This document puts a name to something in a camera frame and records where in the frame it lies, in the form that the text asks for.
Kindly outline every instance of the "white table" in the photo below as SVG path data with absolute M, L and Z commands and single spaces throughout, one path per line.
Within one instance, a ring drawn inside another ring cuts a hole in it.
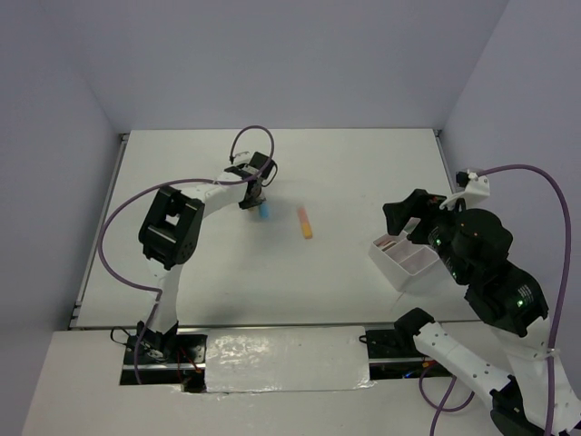
M 453 322 L 444 327 L 492 364 L 508 369 L 486 325 Z M 188 394 L 176 386 L 119 386 L 122 358 L 123 347 L 112 343 L 108 332 L 56 332 L 23 435 L 428 435 L 434 414 L 419 394 L 418 380 L 378 381 L 358 391 Z M 426 391 L 437 401 L 448 384 L 448 378 L 427 379 Z M 468 395 L 457 385 L 450 406 Z M 443 413 L 437 434 L 499 433 L 475 399 L 464 411 Z
M 156 183 L 214 178 L 229 166 L 235 130 L 133 131 L 117 174 L 109 213 Z M 381 206 L 414 188 L 449 194 L 437 141 L 429 129 L 274 130 L 280 173 L 266 189 L 271 218 L 230 206 L 202 224 L 183 269 L 181 325 L 274 325 L 393 322 L 420 306 L 440 321 L 474 320 L 464 288 L 451 278 L 421 296 L 395 292 L 368 257 L 386 232 Z M 248 132 L 238 151 L 269 150 Z M 113 222 L 104 249 L 125 277 L 154 285 L 137 233 L 153 194 Z M 296 206 L 314 232 L 304 240 Z M 110 277 L 95 258 L 81 291 L 76 327 L 134 326 L 153 297 Z

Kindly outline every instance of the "white bracket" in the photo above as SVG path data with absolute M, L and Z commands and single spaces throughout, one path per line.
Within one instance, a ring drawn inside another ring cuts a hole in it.
M 460 344 L 438 322 L 429 322 L 414 336 L 416 349 L 434 359 L 466 384 L 490 411 L 490 391 L 500 391 L 509 382 L 508 372 L 484 361 Z
M 157 287 L 162 290 L 162 298 L 157 304 L 157 311 L 150 329 L 154 332 L 166 333 L 178 322 L 176 303 L 180 290 L 180 277 L 183 265 L 174 265 L 171 270 L 166 270 L 163 265 L 153 259 L 147 261 L 147 268 L 157 279 Z
M 466 207 L 474 207 L 476 204 L 486 200 L 490 196 L 490 185 L 488 178 L 485 175 L 478 176 L 473 171 L 468 170 L 468 184 L 464 191 L 453 193 L 439 206 L 440 209 L 448 208 L 454 209 L 456 202 L 463 198 L 466 202 Z
M 238 166 L 241 164 L 248 164 L 251 161 L 252 155 L 251 152 L 240 152 L 234 155 L 234 162 L 232 165 Z

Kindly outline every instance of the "plastic storage container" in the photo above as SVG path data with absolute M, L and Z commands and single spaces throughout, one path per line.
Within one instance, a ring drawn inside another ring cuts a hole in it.
M 440 280 L 441 269 L 445 269 L 436 252 L 425 245 L 411 243 L 407 235 L 406 232 L 399 236 L 384 234 L 373 241 L 369 248 L 369 257 L 396 291 L 400 292 L 407 292 L 410 285 L 422 277 L 432 275 L 433 280 Z M 427 286 L 430 284 L 430 280 L 422 282 Z

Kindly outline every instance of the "gray wall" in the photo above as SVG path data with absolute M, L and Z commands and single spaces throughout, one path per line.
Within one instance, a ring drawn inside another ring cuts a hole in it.
M 37 1 L 3 2 L 0 41 L 0 432 L 12 436 L 73 309 L 118 140 Z
M 511 0 L 445 128 L 455 170 L 526 163 L 553 174 L 573 219 L 573 259 L 558 344 L 581 392 L 581 2 Z M 490 176 L 485 203 L 515 235 L 512 258 L 532 272 L 553 303 L 563 259 L 558 201 L 539 176 Z
M 115 129 L 442 127 L 507 0 L 42 0 Z

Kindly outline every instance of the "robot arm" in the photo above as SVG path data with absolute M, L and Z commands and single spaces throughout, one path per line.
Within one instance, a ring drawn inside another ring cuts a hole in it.
M 408 238 L 438 253 L 465 299 L 497 336 L 512 372 L 490 366 L 452 339 L 420 309 L 398 322 L 408 342 L 445 366 L 490 409 L 503 434 L 543 434 L 547 416 L 547 356 L 555 363 L 556 396 L 553 434 L 571 431 L 579 422 L 581 401 L 566 378 L 560 359 L 547 349 L 548 306 L 538 282 L 507 260 L 512 234 L 491 212 L 467 209 L 488 196 L 487 180 L 460 173 L 465 191 L 448 199 L 415 190 L 401 203 L 383 207 L 388 233 L 399 234 L 411 217 L 420 221 Z
M 176 302 L 182 267 L 196 249 L 202 219 L 229 204 L 249 209 L 263 203 L 262 182 L 275 163 L 271 161 L 258 179 L 247 183 L 244 180 L 255 175 L 267 159 L 260 153 L 238 154 L 215 183 L 197 184 L 181 191 L 165 186 L 155 195 L 139 232 L 148 268 L 162 289 L 157 311 L 143 336 L 150 356 L 162 360 L 172 352 L 178 327 Z M 144 322 L 139 322 L 138 333 L 143 328 Z

